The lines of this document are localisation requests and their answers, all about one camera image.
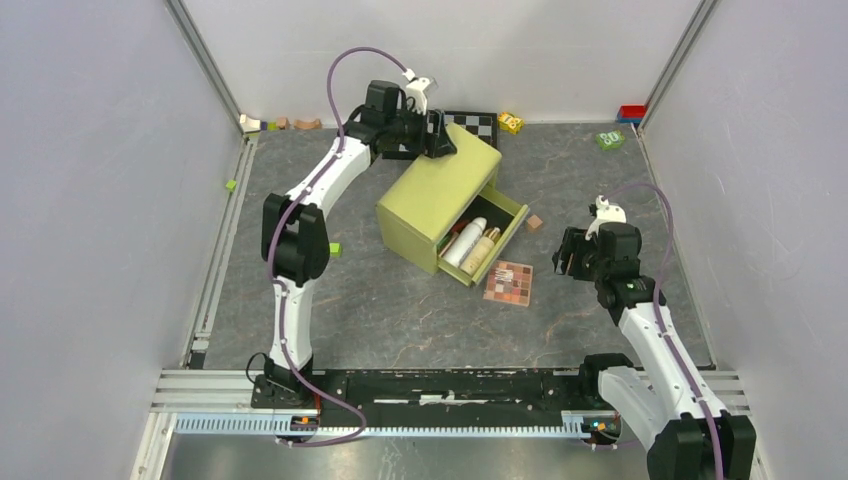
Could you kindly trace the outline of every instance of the beige bottle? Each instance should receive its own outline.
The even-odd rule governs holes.
[[[474,275],[489,252],[491,252],[492,248],[495,247],[495,242],[497,242],[500,238],[501,229],[498,227],[490,228],[483,232],[483,236],[480,237],[480,240],[476,245],[474,245],[474,248],[471,249],[471,253],[465,257],[465,261],[462,262],[459,269],[469,275]]]

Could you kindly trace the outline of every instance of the green cube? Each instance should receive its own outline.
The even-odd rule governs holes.
[[[595,141],[601,146],[601,150],[618,148],[624,143],[624,135],[620,130],[595,135]]]

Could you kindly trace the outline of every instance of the drawer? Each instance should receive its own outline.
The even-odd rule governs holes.
[[[524,221],[524,217],[527,216],[528,210],[527,205],[518,204],[515,200],[495,190],[491,184],[486,184],[474,200],[471,201],[465,212],[460,215],[458,220],[473,220],[476,217],[485,217],[487,221],[486,228],[499,227],[501,232],[503,232],[501,238],[495,242],[492,251],[489,252],[489,255],[486,256],[486,259],[483,260],[480,268],[474,272],[473,276],[445,262],[441,257],[438,257],[439,269],[447,272],[464,285],[469,287],[477,285],[480,283],[480,279],[489,273],[492,263],[501,254],[501,251],[512,239],[512,236],[515,235],[521,222]]]

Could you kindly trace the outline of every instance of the wall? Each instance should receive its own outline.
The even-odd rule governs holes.
[[[646,126],[773,478],[845,478],[848,4],[721,2]]]
[[[528,120],[609,120],[643,103],[698,0],[184,0],[242,111],[331,121],[327,69],[354,46],[433,76],[433,106]],[[337,69],[345,117],[397,68],[365,54]]]
[[[4,1],[0,65],[0,478],[127,478],[239,136],[162,2]]]

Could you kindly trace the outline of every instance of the black and white checkered board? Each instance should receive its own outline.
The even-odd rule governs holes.
[[[498,115],[496,113],[445,111],[445,123],[461,125],[480,140],[498,148]]]

